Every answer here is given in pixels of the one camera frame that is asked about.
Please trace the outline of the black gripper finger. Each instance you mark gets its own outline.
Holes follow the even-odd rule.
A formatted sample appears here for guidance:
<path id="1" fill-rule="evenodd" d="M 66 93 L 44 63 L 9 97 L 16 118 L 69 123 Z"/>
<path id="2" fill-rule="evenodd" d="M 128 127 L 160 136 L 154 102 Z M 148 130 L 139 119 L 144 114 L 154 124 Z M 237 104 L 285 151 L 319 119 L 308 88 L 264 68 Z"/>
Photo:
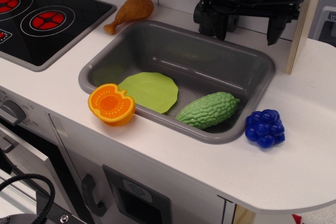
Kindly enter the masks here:
<path id="1" fill-rule="evenodd" d="M 204 0 L 205 6 L 208 9 L 207 13 L 211 17 L 212 27 L 215 29 L 215 35 L 217 39 L 224 41 L 227 34 L 227 22 L 228 15 L 236 15 L 237 6 L 229 5 L 217 5 L 210 0 Z"/>
<path id="2" fill-rule="evenodd" d="M 286 25 L 299 17 L 299 4 L 274 5 L 270 8 L 267 29 L 268 45 L 274 45 L 282 35 Z"/>

